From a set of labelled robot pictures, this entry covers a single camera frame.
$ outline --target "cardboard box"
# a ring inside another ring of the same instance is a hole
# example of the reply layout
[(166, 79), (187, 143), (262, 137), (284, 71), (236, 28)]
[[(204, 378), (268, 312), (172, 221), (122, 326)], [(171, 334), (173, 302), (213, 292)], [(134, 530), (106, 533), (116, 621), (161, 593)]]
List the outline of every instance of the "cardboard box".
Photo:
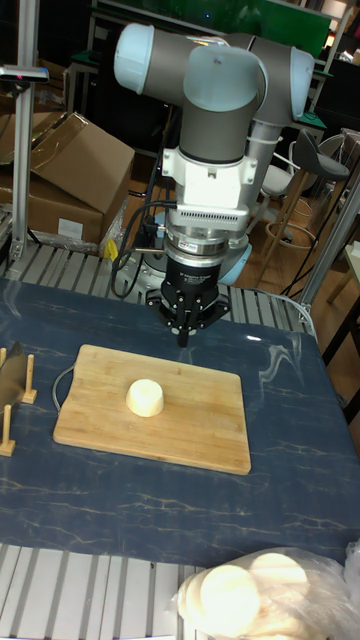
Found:
[[(12, 175), (7, 169), (0, 173), (0, 203), (12, 202)], [(84, 202), (46, 182), (31, 176), (28, 223), (30, 229), (56, 234), (73, 240), (99, 244), (104, 216)]]
[[(64, 119), (65, 113), (59, 113), (58, 111), (53, 113), (34, 113), (32, 146), (35, 147), (36, 144), (39, 144), (43, 136)], [(10, 164), (14, 160), (15, 115), (11, 115), (10, 120), (9, 116), (0, 117), (0, 131), (4, 127), (4, 133), (0, 138), (0, 165)]]
[[(42, 116), (34, 116), (34, 136), (43, 131), (31, 153), (29, 226), (99, 244), (127, 197), (134, 151), (77, 114), (56, 129)], [(0, 158), (1, 142), (9, 158), (8, 140), (0, 140)], [(12, 199), (9, 165), (0, 173), (4, 198)]]
[(31, 154), (31, 170), (104, 216), (109, 228), (129, 189), (135, 152), (73, 113)]

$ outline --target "metal pole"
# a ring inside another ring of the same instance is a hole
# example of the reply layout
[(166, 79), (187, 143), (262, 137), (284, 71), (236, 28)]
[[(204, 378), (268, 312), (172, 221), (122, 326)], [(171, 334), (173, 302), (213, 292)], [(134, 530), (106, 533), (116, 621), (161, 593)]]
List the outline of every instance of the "metal pole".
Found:
[(360, 174), (356, 178), (345, 202), (342, 214), (339, 215), (327, 242), (315, 263), (315, 266), (299, 296), (297, 302), (303, 305), (311, 305), (334, 262), (342, 244), (346, 240), (351, 225), (360, 209)]
[[(35, 67), (40, 0), (20, 0), (18, 66)], [(21, 258), (26, 249), (30, 179), (31, 131), (34, 83), (16, 100), (12, 244), (10, 257)]]

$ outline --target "dark blue tablecloth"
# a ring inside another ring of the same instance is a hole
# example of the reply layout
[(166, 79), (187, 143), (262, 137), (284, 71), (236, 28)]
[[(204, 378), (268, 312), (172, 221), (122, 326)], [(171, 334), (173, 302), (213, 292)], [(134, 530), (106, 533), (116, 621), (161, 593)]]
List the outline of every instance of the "dark blue tablecloth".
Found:
[[(0, 301), (0, 346), (35, 354), (38, 389), (0, 458), (1, 542), (197, 565), (279, 545), (343, 560), (360, 466), (312, 337), (219, 321), (179, 349), (144, 307), (4, 280)], [(238, 373), (250, 474), (56, 444), (52, 385), (84, 343)]]

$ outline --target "plastic bag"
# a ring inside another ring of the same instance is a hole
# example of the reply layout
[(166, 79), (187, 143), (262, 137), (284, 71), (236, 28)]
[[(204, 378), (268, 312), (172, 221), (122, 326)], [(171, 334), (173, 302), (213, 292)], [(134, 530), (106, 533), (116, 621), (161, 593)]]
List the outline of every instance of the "plastic bag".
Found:
[(350, 602), (360, 611), (360, 539), (346, 549), (344, 579), (350, 590)]
[(180, 615), (216, 640), (359, 640), (360, 543), (344, 567), (292, 548), (243, 556), (187, 578)]

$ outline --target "wooden cutting board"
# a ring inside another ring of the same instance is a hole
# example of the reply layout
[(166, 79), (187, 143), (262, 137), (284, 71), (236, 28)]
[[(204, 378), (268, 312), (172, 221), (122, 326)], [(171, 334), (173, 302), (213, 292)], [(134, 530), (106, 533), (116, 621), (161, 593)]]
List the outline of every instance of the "wooden cutting board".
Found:
[[(125, 403), (139, 378), (158, 382), (163, 411), (142, 418)], [(61, 444), (245, 475), (250, 471), (239, 376), (83, 345), (54, 430)]]

